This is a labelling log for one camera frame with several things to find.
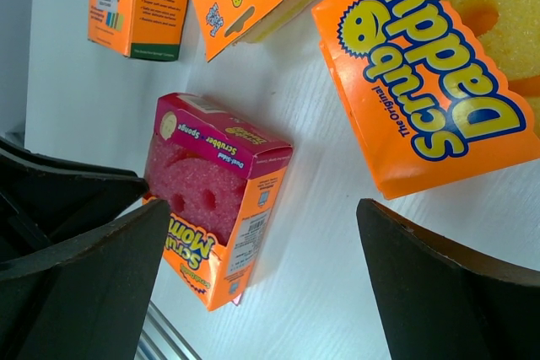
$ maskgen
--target white table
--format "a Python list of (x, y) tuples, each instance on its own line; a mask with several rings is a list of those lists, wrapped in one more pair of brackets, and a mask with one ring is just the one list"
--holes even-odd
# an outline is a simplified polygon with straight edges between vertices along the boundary
[[(156, 99), (206, 94), (294, 141), (252, 286), (208, 313), (162, 263), (153, 301), (205, 360), (389, 358), (355, 208), (383, 201), (318, 50), (308, 11), (265, 44), (204, 59), (190, 8), (178, 62), (86, 40), (88, 0), (33, 0), (26, 146), (143, 172)], [(540, 270), (540, 162), (386, 204), (505, 261)]]

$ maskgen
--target white surface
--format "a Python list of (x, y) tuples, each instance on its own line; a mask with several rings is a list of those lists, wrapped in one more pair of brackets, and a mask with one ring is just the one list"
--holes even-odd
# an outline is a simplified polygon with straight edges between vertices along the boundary
[[(194, 13), (181, 60), (127, 60), (86, 41), (87, 0), (34, 0), (27, 147), (143, 172), (155, 101), (213, 96), (294, 141), (278, 209), (239, 308), (207, 313), (162, 263), (153, 301), (205, 360), (386, 359), (355, 219), (376, 191), (308, 12), (261, 46), (204, 61)], [(439, 234), (540, 270), (540, 164), (386, 204)]]
[(0, 0), (0, 135), (24, 124), (32, 0)]

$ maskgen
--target smiley face logo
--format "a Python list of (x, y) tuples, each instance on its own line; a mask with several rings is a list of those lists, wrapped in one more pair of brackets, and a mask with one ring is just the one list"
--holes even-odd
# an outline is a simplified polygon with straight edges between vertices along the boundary
[(378, 0), (354, 2), (343, 14), (339, 23), (339, 42), (352, 56), (366, 56), (386, 42), (382, 26), (390, 20), (390, 13)]
[(176, 123), (176, 116), (172, 111), (169, 111), (163, 116), (161, 124), (159, 125), (159, 134), (161, 134), (164, 140), (168, 140), (172, 137), (172, 134), (176, 129)]
[(233, 0), (233, 6), (235, 6), (236, 8), (239, 8), (241, 4), (242, 0)]

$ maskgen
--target purple box top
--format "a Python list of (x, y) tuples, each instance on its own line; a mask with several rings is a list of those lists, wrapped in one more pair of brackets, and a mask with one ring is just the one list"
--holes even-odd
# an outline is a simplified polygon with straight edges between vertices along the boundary
[(199, 96), (160, 97), (154, 133), (246, 179), (289, 164), (293, 147)]

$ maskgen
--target pink sponge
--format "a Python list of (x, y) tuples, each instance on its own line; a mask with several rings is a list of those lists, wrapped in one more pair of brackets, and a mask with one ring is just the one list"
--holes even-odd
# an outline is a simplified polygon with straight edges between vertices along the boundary
[(157, 135), (150, 145), (146, 179), (150, 191), (167, 200), (175, 214), (227, 244), (246, 180)]

